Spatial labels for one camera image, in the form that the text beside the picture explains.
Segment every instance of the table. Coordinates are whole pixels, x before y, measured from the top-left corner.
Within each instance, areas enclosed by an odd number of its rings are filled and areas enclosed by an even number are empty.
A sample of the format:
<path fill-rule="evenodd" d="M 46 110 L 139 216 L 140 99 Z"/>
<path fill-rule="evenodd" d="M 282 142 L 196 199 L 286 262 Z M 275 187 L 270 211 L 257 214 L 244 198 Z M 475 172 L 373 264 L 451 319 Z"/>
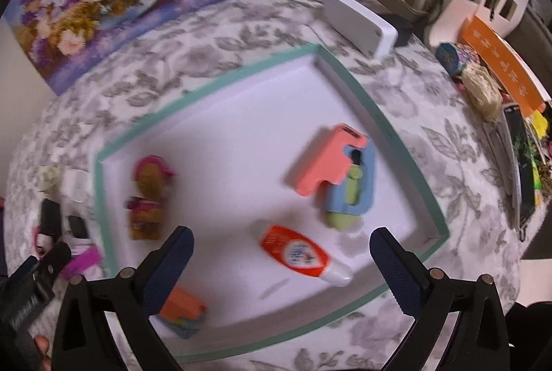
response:
<path fill-rule="evenodd" d="M 363 85 L 409 148 L 436 195 L 451 231 L 449 242 L 426 264 L 452 278 L 494 276 L 504 310 L 520 290 L 519 261 L 545 216 L 536 211 L 527 241 L 509 228 L 500 174 L 474 114 L 433 54 L 412 37 L 381 61 L 364 57 L 323 19 L 323 0 L 228 0 L 176 20 L 111 54 L 55 99 L 23 137 L 10 164 L 4 229 L 8 271 L 31 254 L 38 223 L 40 165 L 92 170 L 95 154 L 146 114 L 215 77 L 306 42 L 327 46 Z M 375 0 L 357 0 L 378 13 Z M 92 198 L 78 210 L 90 220 Z M 31 328 L 53 337 L 63 285 Z M 445 325 L 431 362 L 453 327 Z M 318 371 L 379 368 L 411 324 L 385 293 L 331 325 L 265 350 L 187 368 Z M 120 332 L 116 342 L 132 356 Z"/>

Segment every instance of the person's hand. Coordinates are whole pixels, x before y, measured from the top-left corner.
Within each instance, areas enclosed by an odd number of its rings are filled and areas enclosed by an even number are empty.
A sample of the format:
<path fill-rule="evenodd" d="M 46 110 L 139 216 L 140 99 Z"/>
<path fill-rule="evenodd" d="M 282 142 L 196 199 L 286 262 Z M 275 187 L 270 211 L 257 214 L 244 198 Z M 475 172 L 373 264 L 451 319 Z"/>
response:
<path fill-rule="evenodd" d="M 35 337 L 35 343 L 37 344 L 38 350 L 42 354 L 41 365 L 44 371 L 52 371 L 52 360 L 46 355 L 48 353 L 48 349 L 50 349 L 50 342 L 46 337 L 39 335 L 38 337 Z"/>

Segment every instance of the orange sign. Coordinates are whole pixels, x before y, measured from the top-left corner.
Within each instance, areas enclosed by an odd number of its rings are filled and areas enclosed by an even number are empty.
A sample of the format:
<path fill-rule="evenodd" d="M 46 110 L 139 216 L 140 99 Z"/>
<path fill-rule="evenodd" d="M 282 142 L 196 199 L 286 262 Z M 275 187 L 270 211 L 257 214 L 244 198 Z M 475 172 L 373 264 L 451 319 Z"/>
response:
<path fill-rule="evenodd" d="M 508 94 L 529 117 L 544 102 L 543 97 L 525 71 L 521 59 L 494 30 L 478 17 L 460 30 L 460 39 L 473 47 Z"/>

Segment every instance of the blue toy holder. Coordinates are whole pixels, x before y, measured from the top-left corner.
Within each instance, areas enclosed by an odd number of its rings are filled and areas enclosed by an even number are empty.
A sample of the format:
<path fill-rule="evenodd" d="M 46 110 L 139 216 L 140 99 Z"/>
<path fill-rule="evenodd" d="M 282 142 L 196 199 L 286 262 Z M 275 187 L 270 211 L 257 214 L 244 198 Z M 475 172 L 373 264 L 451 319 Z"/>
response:
<path fill-rule="evenodd" d="M 328 212 L 349 215 L 365 214 L 374 203 L 374 183 L 375 183 L 375 155 L 376 148 L 374 143 L 368 139 L 368 145 L 363 149 L 355 149 L 348 145 L 343 149 L 343 153 L 350 157 L 353 150 L 360 150 L 362 161 L 362 178 L 360 183 L 360 192 L 357 204 L 350 205 L 346 203 L 345 191 L 347 187 L 347 178 L 341 184 L 329 185 L 326 198 L 326 210 Z"/>

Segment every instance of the orange block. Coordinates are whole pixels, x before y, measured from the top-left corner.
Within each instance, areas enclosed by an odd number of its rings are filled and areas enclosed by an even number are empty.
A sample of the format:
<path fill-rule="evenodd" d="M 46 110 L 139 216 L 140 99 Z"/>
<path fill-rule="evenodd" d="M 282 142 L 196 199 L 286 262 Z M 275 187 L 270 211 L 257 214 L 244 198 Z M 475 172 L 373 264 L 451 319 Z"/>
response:
<path fill-rule="evenodd" d="M 167 321 L 176 323 L 180 318 L 197 320 L 207 306 L 203 301 L 178 287 L 173 288 L 159 315 Z"/>
<path fill-rule="evenodd" d="M 529 117 L 544 102 L 543 97 L 525 71 L 525 64 L 498 33 L 478 17 L 466 21 L 460 40 L 468 43 L 487 63 L 495 78 Z"/>

